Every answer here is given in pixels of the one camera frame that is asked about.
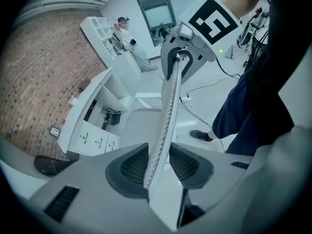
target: brick floor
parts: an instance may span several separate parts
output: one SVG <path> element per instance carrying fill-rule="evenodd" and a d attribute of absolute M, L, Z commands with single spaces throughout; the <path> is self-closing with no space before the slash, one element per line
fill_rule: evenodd
<path fill-rule="evenodd" d="M 30 155 L 66 159 L 61 128 L 78 85 L 106 69 L 79 25 L 99 11 L 55 11 L 15 29 L 0 58 L 0 136 Z"/>

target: black shoe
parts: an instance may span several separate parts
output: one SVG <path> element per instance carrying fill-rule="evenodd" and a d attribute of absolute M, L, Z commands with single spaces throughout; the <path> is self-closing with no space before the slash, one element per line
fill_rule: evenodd
<path fill-rule="evenodd" d="M 204 133 L 204 132 L 202 132 L 200 130 L 192 130 L 192 131 L 190 131 L 190 136 L 192 136 L 193 138 L 198 138 L 200 140 L 204 140 L 204 141 L 208 141 L 208 142 L 213 140 L 213 138 L 210 138 L 208 136 L 208 133 Z"/>

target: power outlet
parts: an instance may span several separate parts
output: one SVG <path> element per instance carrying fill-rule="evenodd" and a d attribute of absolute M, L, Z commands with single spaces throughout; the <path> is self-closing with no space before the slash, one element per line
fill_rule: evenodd
<path fill-rule="evenodd" d="M 184 97 L 181 97 L 181 99 L 182 99 L 182 102 L 183 103 L 185 103 L 185 102 L 189 102 L 189 101 L 191 101 L 192 100 L 192 98 L 189 96 L 189 97 L 187 97 L 187 96 L 184 96 Z"/>

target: white drawer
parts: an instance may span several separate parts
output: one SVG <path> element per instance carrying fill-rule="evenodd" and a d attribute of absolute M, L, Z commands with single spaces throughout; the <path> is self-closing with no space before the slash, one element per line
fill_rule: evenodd
<path fill-rule="evenodd" d="M 119 137 L 117 135 L 109 134 L 105 153 L 118 149 L 118 146 Z"/>

